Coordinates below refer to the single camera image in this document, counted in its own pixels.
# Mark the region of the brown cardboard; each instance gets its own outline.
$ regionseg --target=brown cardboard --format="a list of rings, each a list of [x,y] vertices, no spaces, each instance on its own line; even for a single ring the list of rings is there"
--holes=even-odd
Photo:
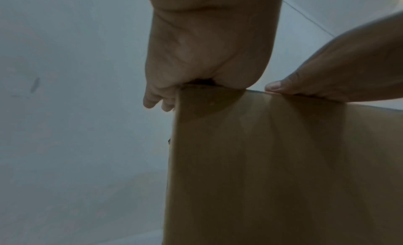
[[[190,86],[164,245],[403,244],[403,113]]]

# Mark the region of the hand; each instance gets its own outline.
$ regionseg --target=hand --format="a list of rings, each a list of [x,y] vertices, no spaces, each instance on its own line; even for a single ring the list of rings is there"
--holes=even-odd
[[[403,97],[403,13],[335,38],[265,90],[340,102]]]
[[[269,61],[282,0],[151,0],[144,106],[174,107],[196,79],[245,89]]]

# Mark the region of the dark mark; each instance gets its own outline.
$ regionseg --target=dark mark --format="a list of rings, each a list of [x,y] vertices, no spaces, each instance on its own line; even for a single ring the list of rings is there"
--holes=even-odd
[[[31,87],[31,94],[35,93],[35,91],[39,88],[39,85],[41,84],[41,78],[36,78],[34,81],[34,84],[32,84]]]

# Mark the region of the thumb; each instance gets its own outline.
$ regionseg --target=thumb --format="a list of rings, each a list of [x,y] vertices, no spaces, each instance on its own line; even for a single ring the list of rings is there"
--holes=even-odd
[[[265,91],[282,94],[299,94],[302,84],[301,75],[294,72],[280,81],[274,81],[264,87]]]

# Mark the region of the fingernail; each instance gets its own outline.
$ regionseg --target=fingernail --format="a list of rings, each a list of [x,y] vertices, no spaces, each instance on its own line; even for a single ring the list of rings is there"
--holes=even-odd
[[[264,89],[266,91],[273,91],[273,90],[278,90],[280,87],[281,87],[281,81],[275,81],[275,82],[267,84]]]

